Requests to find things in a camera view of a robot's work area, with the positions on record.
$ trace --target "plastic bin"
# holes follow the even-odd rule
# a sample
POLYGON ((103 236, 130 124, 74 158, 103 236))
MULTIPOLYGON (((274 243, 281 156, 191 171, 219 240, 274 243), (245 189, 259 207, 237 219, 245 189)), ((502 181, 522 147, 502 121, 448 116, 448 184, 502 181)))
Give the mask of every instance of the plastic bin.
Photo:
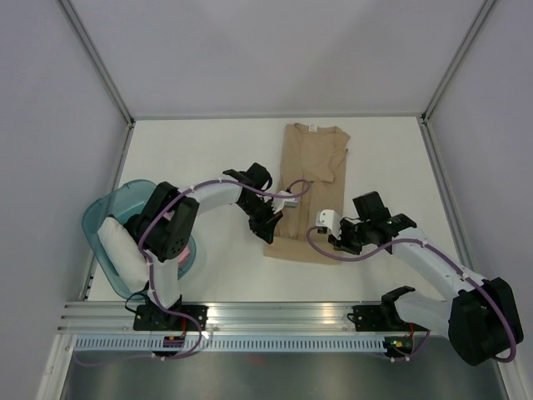
MULTIPOLYGON (((155 183, 144 179, 125 183, 106 197, 99 198, 83 214, 82 228, 85 236, 102 270, 106 274, 107 280, 115 293, 122 298, 129 298, 132 293, 121 280, 117 270, 109 260, 97 232, 102 226, 103 220, 109 215, 113 215, 121 224, 124 224, 132 215, 140 213, 155 188, 155 183)), ((197 246, 192 236, 189 239, 188 246, 190 255, 180 265, 177 278, 182 278, 191 269, 196 258, 197 246)))

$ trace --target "brown fabric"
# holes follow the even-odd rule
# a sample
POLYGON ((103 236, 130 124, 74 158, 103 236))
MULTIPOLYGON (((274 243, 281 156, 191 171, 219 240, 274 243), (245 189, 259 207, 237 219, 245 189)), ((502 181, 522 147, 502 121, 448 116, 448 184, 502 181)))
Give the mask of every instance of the brown fabric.
MULTIPOLYGON (((306 231, 315 225, 316 214, 323 209, 342 214, 349 139, 350 136, 338 127, 319 127, 313 132, 300 123, 286 126, 279 190, 301 178, 311 181, 312 187, 300 199, 298 207, 283 209, 274 243, 265 246, 266 256, 307 263, 338 263, 309 246, 306 231)), ((292 191, 297 193, 302 189, 303 183, 298 183, 292 191)), ((312 237, 318 243, 327 242, 327 235, 314 233, 312 237)), ((332 252, 329 245, 324 249, 332 252)))

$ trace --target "gray floor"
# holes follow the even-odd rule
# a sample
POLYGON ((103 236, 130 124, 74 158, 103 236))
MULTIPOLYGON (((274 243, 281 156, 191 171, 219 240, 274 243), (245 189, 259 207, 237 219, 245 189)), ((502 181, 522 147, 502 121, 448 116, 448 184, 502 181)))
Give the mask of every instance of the gray floor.
MULTIPOLYGON (((118 360, 124 352, 80 352, 84 362, 118 360)), ((432 340, 409 363, 366 354, 205 352, 184 360, 72 363, 69 400, 133 399, 502 399, 492 361, 462 362, 450 344, 432 340)))

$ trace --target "white wall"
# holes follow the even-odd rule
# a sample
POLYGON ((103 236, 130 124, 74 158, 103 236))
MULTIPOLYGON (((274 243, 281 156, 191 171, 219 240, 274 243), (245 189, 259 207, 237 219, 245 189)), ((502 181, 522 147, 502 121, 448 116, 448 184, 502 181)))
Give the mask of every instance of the white wall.
POLYGON ((431 121, 476 268, 513 287, 533 380, 533 2, 497 4, 431 121))
POLYGON ((0 4, 0 393, 34 398, 125 123, 52 0, 0 4))
POLYGON ((421 113, 481 0, 74 0, 145 116, 421 113))

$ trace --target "white table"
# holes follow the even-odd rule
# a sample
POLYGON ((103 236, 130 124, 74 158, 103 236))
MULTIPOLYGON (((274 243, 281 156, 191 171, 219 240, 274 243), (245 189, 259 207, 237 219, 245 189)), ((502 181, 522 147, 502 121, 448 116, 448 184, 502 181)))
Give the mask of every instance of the white table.
MULTIPOLYGON (((139 121, 121 184, 143 178, 190 186, 215 178, 225 169, 246 170, 254 162, 265 166, 276 179, 283 129, 296 122, 337 125, 351 135, 345 215, 356 216, 351 201, 354 197, 377 190, 391 213, 406 214, 434 242, 456 256, 414 117, 139 121)), ((439 298, 417 272, 387 252, 340 266, 264 257, 263 242, 250 232, 247 216, 236 206, 201 215, 193 236, 198 245, 197 260, 180 281, 187 301, 374 301, 403 285, 439 298)), ((89 300, 121 300, 100 267, 89 300)))

